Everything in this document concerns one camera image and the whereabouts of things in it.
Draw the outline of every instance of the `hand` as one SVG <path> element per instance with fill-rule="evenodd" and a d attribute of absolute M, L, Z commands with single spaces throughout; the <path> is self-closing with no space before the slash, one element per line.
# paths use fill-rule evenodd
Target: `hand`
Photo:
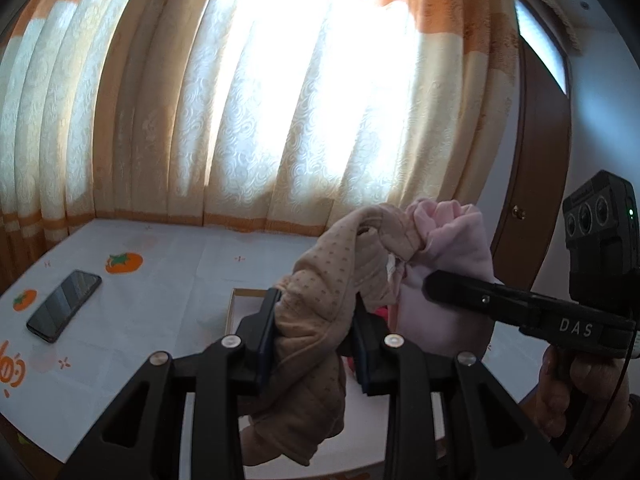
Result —
<path fill-rule="evenodd" d="M 584 431 L 576 440 L 575 449 L 572 450 L 574 457 L 584 447 L 591 431 L 600 421 L 618 382 L 622 364 L 621 360 L 590 354 L 578 354 L 575 357 L 570 369 L 571 381 L 575 387 L 594 400 L 594 407 Z M 549 439 L 564 433 L 566 425 L 564 412 L 569 406 L 570 399 L 570 386 L 558 379 L 557 367 L 558 350 L 550 346 L 545 351 L 543 365 L 540 368 L 533 416 L 535 425 Z M 598 453 L 609 448 L 622 434 L 631 416 L 628 399 L 629 382 L 625 375 L 607 417 L 582 454 L 582 462 L 588 462 Z"/>

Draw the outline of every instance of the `camera lens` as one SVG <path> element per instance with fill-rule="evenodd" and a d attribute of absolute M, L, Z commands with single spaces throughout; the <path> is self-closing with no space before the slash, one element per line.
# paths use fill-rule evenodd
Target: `camera lens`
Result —
<path fill-rule="evenodd" d="M 599 196 L 596 200 L 596 220 L 598 224 L 604 225 L 609 219 L 609 205 L 603 196 Z"/>
<path fill-rule="evenodd" d="M 569 236 L 575 234 L 575 217 L 573 215 L 569 215 L 566 219 L 566 231 Z"/>
<path fill-rule="evenodd" d="M 583 235 L 589 234 L 591 231 L 591 209 L 588 205 L 582 204 L 578 211 L 578 224 Z"/>

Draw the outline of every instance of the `black cable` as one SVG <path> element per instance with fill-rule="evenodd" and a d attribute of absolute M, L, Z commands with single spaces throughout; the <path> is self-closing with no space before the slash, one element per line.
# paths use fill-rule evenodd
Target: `black cable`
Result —
<path fill-rule="evenodd" d="M 634 326 L 633 336 L 631 338 L 631 342 L 629 343 L 628 348 L 626 349 L 625 363 L 622 365 L 622 370 L 620 370 L 620 376 L 618 377 L 618 382 L 616 383 L 616 387 L 613 390 L 613 394 L 609 398 L 609 402 L 607 403 L 607 405 L 606 405 L 606 407 L 604 409 L 604 412 L 602 412 L 602 416 L 600 417 L 600 420 L 595 425 L 593 430 L 591 430 L 591 433 L 589 434 L 589 437 L 587 438 L 587 442 L 584 444 L 584 446 L 582 446 L 582 449 L 580 450 L 580 452 L 576 456 L 576 458 L 574 460 L 574 464 L 577 464 L 578 462 L 580 462 L 580 457 L 582 456 L 584 450 L 589 447 L 589 444 L 591 443 L 591 440 L 593 439 L 593 437 L 596 435 L 596 433 L 598 433 L 598 431 L 602 427 L 602 425 L 604 423 L 604 420 L 607 418 L 607 415 L 609 415 L 609 411 L 610 411 L 611 407 L 613 406 L 613 403 L 615 402 L 616 397 L 618 396 L 620 388 L 622 387 L 622 382 L 625 380 L 626 369 L 629 366 L 629 361 L 631 361 L 631 355 L 633 353 L 634 345 L 636 343 L 638 325 L 640 324 L 640 309 L 638 309 L 638 312 L 636 313 L 635 322 L 636 322 L 636 324 Z"/>

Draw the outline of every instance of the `black camera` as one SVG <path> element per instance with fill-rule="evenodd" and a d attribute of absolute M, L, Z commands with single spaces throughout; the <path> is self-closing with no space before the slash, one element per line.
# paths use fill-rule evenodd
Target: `black camera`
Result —
<path fill-rule="evenodd" d="M 638 211 L 631 183 L 608 171 L 562 202 L 572 300 L 628 317 L 630 280 L 639 269 Z"/>

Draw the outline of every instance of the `phone screen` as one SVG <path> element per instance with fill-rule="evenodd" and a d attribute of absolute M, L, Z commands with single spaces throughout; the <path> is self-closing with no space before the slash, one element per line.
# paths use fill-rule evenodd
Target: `phone screen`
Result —
<path fill-rule="evenodd" d="M 54 342 L 101 281 L 100 276 L 75 270 L 34 312 L 27 328 L 45 341 Z"/>

